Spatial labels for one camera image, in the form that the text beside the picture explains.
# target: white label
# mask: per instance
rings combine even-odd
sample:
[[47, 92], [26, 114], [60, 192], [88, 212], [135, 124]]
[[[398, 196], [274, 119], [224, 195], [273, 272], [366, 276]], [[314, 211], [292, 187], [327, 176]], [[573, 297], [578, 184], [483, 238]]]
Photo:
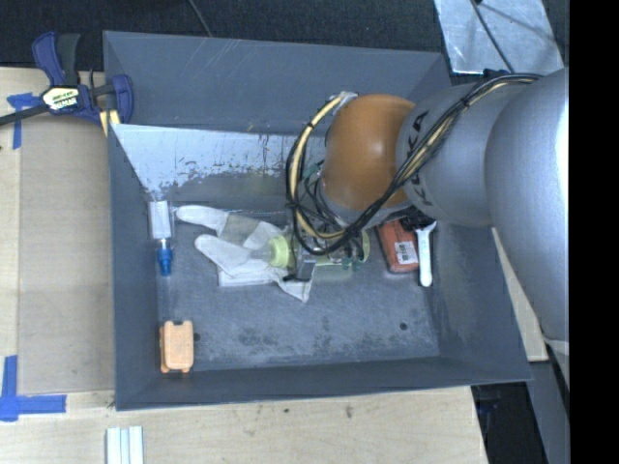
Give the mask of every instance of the white label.
[[398, 263], [400, 265], [410, 265], [411, 263], [419, 263], [417, 258], [417, 252], [412, 241], [403, 241], [401, 243], [395, 243], [396, 256], [398, 257]]
[[148, 210], [150, 213], [151, 236], [153, 239], [169, 239], [172, 237], [167, 201], [149, 203]]

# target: clamp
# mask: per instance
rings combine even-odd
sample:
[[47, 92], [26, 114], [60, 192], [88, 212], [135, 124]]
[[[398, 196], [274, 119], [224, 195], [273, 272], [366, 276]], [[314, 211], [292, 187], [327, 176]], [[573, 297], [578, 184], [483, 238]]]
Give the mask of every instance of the clamp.
[[58, 35], [49, 31], [32, 44], [37, 67], [49, 79], [49, 88], [40, 94], [41, 104], [0, 117], [0, 126], [18, 122], [41, 113], [72, 115], [105, 128], [105, 113], [97, 106], [96, 97], [115, 93], [118, 119], [127, 123], [133, 113], [133, 88], [124, 74], [112, 76], [111, 83], [98, 88], [80, 84], [75, 70], [75, 51], [80, 35]]

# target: small vial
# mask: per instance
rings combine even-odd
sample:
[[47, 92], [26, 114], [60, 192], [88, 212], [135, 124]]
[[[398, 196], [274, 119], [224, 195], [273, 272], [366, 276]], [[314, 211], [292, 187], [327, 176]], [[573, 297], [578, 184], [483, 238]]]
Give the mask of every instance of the small vial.
[[151, 238], [157, 247], [157, 262], [162, 276], [172, 273], [172, 223], [170, 206], [167, 201], [148, 203], [148, 215], [151, 225]]

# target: blue tape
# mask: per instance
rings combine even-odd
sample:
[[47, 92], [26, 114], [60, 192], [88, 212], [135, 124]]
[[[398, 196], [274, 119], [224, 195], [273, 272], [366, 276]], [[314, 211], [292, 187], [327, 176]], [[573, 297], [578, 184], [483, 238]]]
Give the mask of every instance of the blue tape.
[[[32, 106], [39, 106], [43, 104], [39, 97], [34, 96], [32, 93], [22, 93], [21, 95], [10, 95], [7, 97], [7, 102], [15, 109], [19, 111], [22, 108], [30, 108]], [[13, 149], [16, 150], [21, 146], [21, 121], [15, 122], [13, 130]]]
[[2, 396], [0, 396], [0, 421], [13, 422], [22, 414], [66, 413], [66, 395], [17, 395], [17, 356], [4, 360]]

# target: black mat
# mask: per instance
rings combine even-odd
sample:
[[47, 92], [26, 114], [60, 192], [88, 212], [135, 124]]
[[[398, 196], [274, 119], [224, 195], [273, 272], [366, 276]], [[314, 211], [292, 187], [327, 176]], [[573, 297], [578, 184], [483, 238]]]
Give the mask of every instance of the black mat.
[[[221, 38], [441, 51], [432, 0], [194, 0]], [[569, 64], [569, 0], [543, 0]], [[0, 0], [0, 64], [32, 65], [42, 32], [83, 35], [80, 70], [103, 69], [102, 30], [203, 35], [187, 0]]]

